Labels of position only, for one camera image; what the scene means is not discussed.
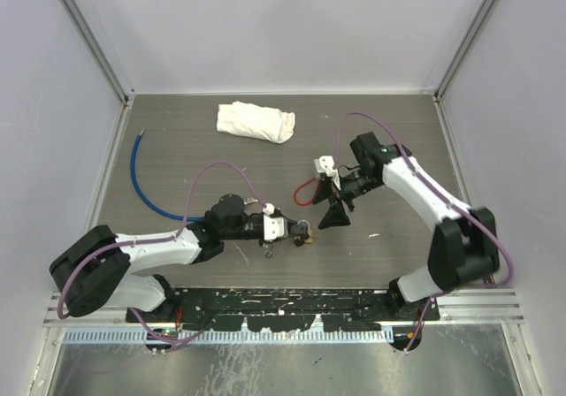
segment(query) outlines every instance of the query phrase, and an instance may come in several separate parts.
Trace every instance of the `red wire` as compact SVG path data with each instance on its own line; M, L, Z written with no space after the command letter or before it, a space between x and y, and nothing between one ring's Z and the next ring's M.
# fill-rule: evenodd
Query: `red wire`
M318 190L318 184L317 184L317 188L315 189L315 193L312 195L312 198L308 202L299 202L299 200L297 199L297 195L308 184L311 184L316 180L317 180L316 178L311 178L308 181L303 182L300 186L297 187L297 189L294 191L294 194L293 194L293 200L294 200L295 203L297 203L299 206L309 206L310 204L312 204L312 201L314 200L315 194L317 193L317 190Z

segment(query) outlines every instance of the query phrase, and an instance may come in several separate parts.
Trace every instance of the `gray floor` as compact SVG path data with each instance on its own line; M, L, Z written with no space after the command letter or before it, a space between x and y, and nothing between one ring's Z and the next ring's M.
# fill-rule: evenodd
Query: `gray floor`
M500 325L424 330L410 356L388 344L64 345L51 396L513 396L521 394Z
M276 145L216 131L220 103L233 101L277 107L296 113L294 136ZM448 191L457 194L437 114L430 96L413 95L140 95L135 98L99 222L114 232L144 233L175 229L179 223L149 210L130 182L134 139L146 132L138 153L138 179L157 206L182 214L196 172L209 162L237 163L268 201L284 214L316 225L326 206L301 208L296 187L313 176L312 159L333 154L335 131L344 113L362 111L388 123L419 163ZM350 118L342 130L343 163L353 163L349 142L374 131L372 122ZM302 194L309 198L313 188ZM202 214L226 193L250 196L233 171L220 167L203 175L191 213ZM425 263L431 234L421 218L393 191L380 188L356 203L350 227L314 235L312 245L275 247L272 259L254 242L226 243L226 251L203 264L159 272L179 286L367 286L384 287L395 277Z

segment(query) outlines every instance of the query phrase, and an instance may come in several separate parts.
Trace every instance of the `gray wall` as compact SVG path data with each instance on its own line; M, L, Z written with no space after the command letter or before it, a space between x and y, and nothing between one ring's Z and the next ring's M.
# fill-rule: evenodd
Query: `gray wall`
M473 201L489 206L554 394L566 375L564 0L500 0L446 96Z
M432 90L480 1L78 0L138 94Z
M119 101L58 0L0 0L0 393L23 394Z

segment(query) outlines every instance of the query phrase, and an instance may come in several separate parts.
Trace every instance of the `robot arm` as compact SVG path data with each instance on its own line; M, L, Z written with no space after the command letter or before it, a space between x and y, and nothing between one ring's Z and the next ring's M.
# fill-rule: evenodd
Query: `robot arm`
M389 299L395 309L438 293L453 290L491 275L499 269L497 247L452 207L469 212L495 234L495 219L486 208L472 209L457 200L429 177L410 151L409 160L430 185L445 195L446 205L409 168L396 145L384 146L373 133L358 135L350 147L359 165L341 176L331 156L315 160L320 179L313 203L328 200L330 208L318 228L350 225L344 204L354 211L353 200L369 191L387 186L405 199L433 232L427 264L389 285Z
M113 233L107 225L87 232L50 266L62 290L77 265L97 249L112 243L168 240L177 232L127 235ZM309 225L281 214L268 203L261 213L247 214L245 202L235 194L220 198L204 219L188 224L174 239L144 245L128 245L107 251L90 261L74 280L65 304L71 316L85 316L102 306L138 308L168 317L175 308L175 294L161 276L138 277L140 270L163 265L206 262L224 250L224 240L257 240L269 247L284 239L301 246L309 238Z

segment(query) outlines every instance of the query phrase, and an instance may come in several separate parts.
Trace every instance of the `white backdrop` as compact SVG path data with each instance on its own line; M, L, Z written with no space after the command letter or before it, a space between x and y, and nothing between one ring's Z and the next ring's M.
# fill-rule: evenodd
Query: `white backdrop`
M119 100L58 0L0 0L0 393L24 394L82 234Z
M481 0L77 2L137 93L198 93L434 90Z
M549 394L566 388L565 0L500 0L445 96L472 199L495 213Z

